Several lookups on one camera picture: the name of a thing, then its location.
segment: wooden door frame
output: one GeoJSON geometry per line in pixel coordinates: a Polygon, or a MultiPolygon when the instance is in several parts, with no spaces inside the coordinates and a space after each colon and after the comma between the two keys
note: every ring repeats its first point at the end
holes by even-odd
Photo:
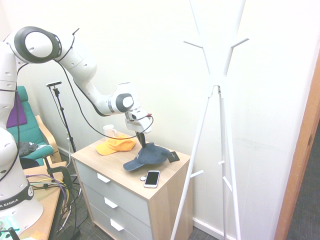
{"type": "Polygon", "coordinates": [[[292,166],[286,185],[275,240],[286,240],[294,215],[300,187],[320,119],[320,52],[316,61],[292,166]]]}

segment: white coat rack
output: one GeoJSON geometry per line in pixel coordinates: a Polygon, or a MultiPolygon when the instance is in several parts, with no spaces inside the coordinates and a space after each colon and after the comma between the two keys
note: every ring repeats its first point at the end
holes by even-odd
{"type": "Polygon", "coordinates": [[[230,16],[230,22],[228,27],[228,40],[226,42],[224,52],[222,53],[223,57],[223,64],[221,65],[221,69],[215,69],[213,71],[213,63],[211,61],[211,54],[208,52],[208,44],[206,40],[206,35],[204,30],[202,29],[201,20],[199,18],[196,5],[194,0],[189,0],[191,10],[193,13],[193,18],[195,21],[195,25],[198,31],[199,38],[201,40],[202,45],[197,45],[191,42],[186,42],[187,44],[191,44],[193,46],[202,48],[206,66],[208,68],[208,93],[205,97],[205,104],[203,105],[203,109],[200,114],[198,126],[196,129],[195,139],[192,147],[191,158],[189,162],[189,167],[186,173],[184,187],[182,191],[182,196],[180,200],[180,204],[178,207],[177,215],[175,218],[173,231],[170,240],[174,240],[176,237],[179,220],[181,217],[182,209],[185,204],[187,191],[190,183],[190,178],[200,174],[201,172],[196,172],[192,174],[192,170],[194,167],[195,156],[197,153],[197,148],[201,136],[201,131],[204,125],[204,120],[206,117],[206,112],[209,104],[209,99],[213,94],[214,87],[218,87],[219,93],[219,101],[220,101],[220,128],[221,128],[221,161],[218,163],[222,166],[222,197],[223,197],[223,239],[227,240],[227,203],[226,203],[226,193],[229,189],[232,192],[233,198],[233,209],[234,209],[234,220],[235,220],[235,230],[236,230],[236,239],[241,240],[241,231],[240,231],[240,221],[239,221],[239,209],[238,209],[238,195],[237,195],[237,185],[236,185],[236,173],[235,173],[235,160],[234,160],[234,148],[232,142],[232,130],[231,130],[231,120],[230,120],[230,113],[229,113],[229,104],[228,104],[228,95],[226,89],[226,77],[232,57],[232,53],[235,47],[239,46],[240,44],[249,40],[248,38],[242,40],[236,40],[241,17],[245,8],[246,0],[236,0],[236,13],[230,16]],[[231,183],[228,181],[226,177],[226,140],[227,140],[227,150],[228,150],[228,160],[229,160],[229,167],[230,167],[230,176],[231,176],[231,183]]]}

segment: white cup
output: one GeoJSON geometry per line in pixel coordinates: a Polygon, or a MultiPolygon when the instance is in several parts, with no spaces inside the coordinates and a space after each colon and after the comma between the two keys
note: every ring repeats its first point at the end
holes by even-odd
{"type": "Polygon", "coordinates": [[[113,138],[117,135],[117,130],[115,130],[115,126],[113,126],[112,124],[108,124],[103,126],[103,133],[104,135],[106,135],[105,140],[108,140],[108,137],[113,138]]]}

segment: cap brim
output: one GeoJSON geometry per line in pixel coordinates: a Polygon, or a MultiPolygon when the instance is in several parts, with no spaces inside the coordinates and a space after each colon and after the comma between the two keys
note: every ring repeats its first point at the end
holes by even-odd
{"type": "Polygon", "coordinates": [[[135,160],[131,160],[123,164],[123,168],[127,171],[133,171],[140,167],[142,167],[144,164],[136,162],[135,160]]]}
{"type": "Polygon", "coordinates": [[[102,143],[102,144],[96,146],[95,149],[101,155],[109,155],[109,154],[113,154],[113,153],[117,152],[116,150],[113,150],[113,149],[107,147],[107,145],[105,143],[102,143]]]}

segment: wooden chair armrest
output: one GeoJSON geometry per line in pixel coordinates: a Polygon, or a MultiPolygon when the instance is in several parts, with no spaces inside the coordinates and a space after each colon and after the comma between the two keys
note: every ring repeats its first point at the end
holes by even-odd
{"type": "Polygon", "coordinates": [[[38,123],[39,129],[42,132],[42,135],[44,137],[44,140],[53,147],[53,159],[52,162],[59,163],[61,162],[61,156],[58,150],[58,146],[56,143],[56,140],[54,136],[51,134],[51,132],[48,130],[48,128],[44,125],[39,115],[35,116],[36,122],[38,123]]]}
{"type": "Polygon", "coordinates": [[[46,159],[48,160],[48,163],[49,163],[50,165],[54,163],[54,162],[52,162],[51,156],[47,156],[46,159]]]}

